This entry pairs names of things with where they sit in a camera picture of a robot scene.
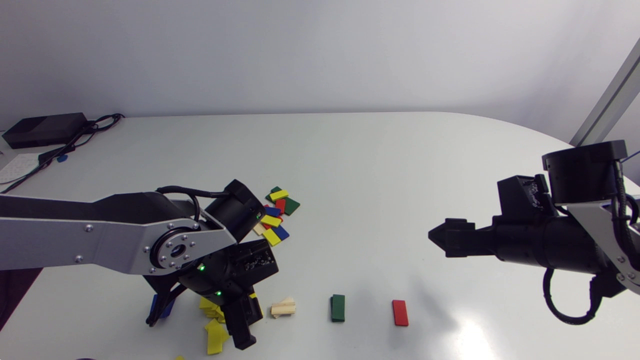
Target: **blue wooden block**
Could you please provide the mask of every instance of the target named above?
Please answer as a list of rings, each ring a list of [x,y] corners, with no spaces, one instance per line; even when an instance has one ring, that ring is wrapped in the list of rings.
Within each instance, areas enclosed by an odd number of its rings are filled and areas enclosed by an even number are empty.
[[[264,208],[264,212],[265,214],[272,216],[272,217],[279,217],[280,216],[280,209],[278,208],[272,208],[272,207],[266,207]]]
[[[282,227],[282,225],[278,226],[278,227],[272,227],[273,232],[276,233],[276,235],[278,235],[278,237],[281,240],[284,240],[286,238],[289,237],[289,233],[284,229],[284,227]]]

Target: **wooden block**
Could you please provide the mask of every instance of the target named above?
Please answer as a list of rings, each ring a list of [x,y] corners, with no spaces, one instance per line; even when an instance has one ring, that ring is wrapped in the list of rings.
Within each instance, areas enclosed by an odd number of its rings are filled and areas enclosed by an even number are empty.
[[[217,306],[217,305],[209,301],[209,299],[205,297],[200,297],[200,309],[210,309],[214,306]]]
[[[279,218],[271,217],[269,215],[264,215],[264,217],[262,218],[262,220],[260,220],[260,222],[263,224],[267,224],[269,226],[278,227],[280,226],[280,223],[282,222],[282,220],[280,220]]]
[[[271,199],[271,201],[284,199],[287,196],[289,196],[289,193],[287,192],[287,190],[280,190],[279,192],[269,194],[269,198]]]
[[[204,326],[204,329],[208,331],[209,327],[216,322],[217,322],[216,320],[211,320],[210,322],[207,323],[207,325]]]
[[[255,226],[253,227],[253,231],[258,235],[262,235],[265,230],[266,229],[264,228],[264,225],[262,225],[261,223],[255,224]]]
[[[391,303],[394,306],[396,326],[409,326],[409,318],[406,315],[406,303],[404,300],[393,300]]]
[[[281,188],[279,188],[279,187],[277,187],[277,186],[276,186],[276,187],[274,187],[273,189],[271,189],[271,191],[269,192],[269,195],[267,195],[267,196],[265,197],[265,199],[267,199],[268,201],[274,202],[273,200],[271,200],[271,196],[270,196],[270,195],[271,195],[272,193],[279,192],[280,190],[282,190],[282,189],[281,189]]]
[[[276,209],[280,210],[280,214],[284,214],[285,204],[287,202],[287,198],[276,200]]]
[[[282,226],[274,227],[271,230],[278,235],[280,240],[284,240],[289,237],[289,233]]]
[[[278,318],[280,315],[291,315],[296,313],[296,303],[292,297],[287,297],[281,302],[271,305],[271,316]]]
[[[333,294],[331,297],[331,321],[344,322],[344,295]]]
[[[285,199],[284,204],[284,213],[287,215],[293,214],[300,207],[300,203],[295,201],[294,199],[288,197]]]
[[[280,209],[272,208],[270,206],[266,206],[264,208],[264,213],[269,215],[269,216],[271,216],[271,217],[279,217],[280,216]]]
[[[222,352],[222,344],[229,339],[227,330],[216,320],[207,324],[207,355],[219,354]]]
[[[272,247],[278,245],[281,242],[278,235],[276,235],[276,233],[273,232],[273,229],[268,229],[262,235],[264,236],[265,239],[267,239],[267,241]]]

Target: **red wooden block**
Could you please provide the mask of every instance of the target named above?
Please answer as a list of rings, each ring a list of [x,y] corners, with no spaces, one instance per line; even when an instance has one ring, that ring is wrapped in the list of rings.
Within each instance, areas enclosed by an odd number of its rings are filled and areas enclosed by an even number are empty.
[[[285,199],[276,200],[276,208],[280,209],[280,214],[284,213],[284,206],[287,203]]]
[[[396,326],[409,326],[409,318],[406,315],[406,303],[404,300],[393,300],[394,318]]]

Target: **black box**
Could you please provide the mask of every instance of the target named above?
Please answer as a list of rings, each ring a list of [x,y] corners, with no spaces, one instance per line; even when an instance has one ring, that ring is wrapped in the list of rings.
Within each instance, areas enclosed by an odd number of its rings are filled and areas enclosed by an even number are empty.
[[[83,113],[29,117],[18,121],[2,137],[12,149],[69,143],[86,122]]]

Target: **white table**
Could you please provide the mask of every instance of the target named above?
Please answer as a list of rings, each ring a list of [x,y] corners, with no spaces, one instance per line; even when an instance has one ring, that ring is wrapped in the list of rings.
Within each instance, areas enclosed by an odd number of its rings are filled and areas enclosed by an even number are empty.
[[[496,181],[542,173],[541,156],[567,147],[455,113],[124,119],[13,194],[91,201],[169,184],[216,191],[233,178],[259,197],[289,190],[302,206],[274,248],[280,272],[255,289],[265,313],[286,296],[298,312],[266,316],[251,326],[257,344],[240,351],[228,340],[216,359],[633,358],[637,295],[565,325],[545,305],[544,269],[446,259],[427,238],[445,217],[489,225],[500,213]],[[627,190],[640,193],[629,181]],[[557,272],[559,309],[584,314],[589,279]],[[330,321],[333,293],[346,295],[345,323]],[[206,358],[209,319],[196,294],[149,328],[152,295],[141,276],[46,268],[0,332],[0,359]],[[394,326],[392,299],[406,300],[409,327]]]

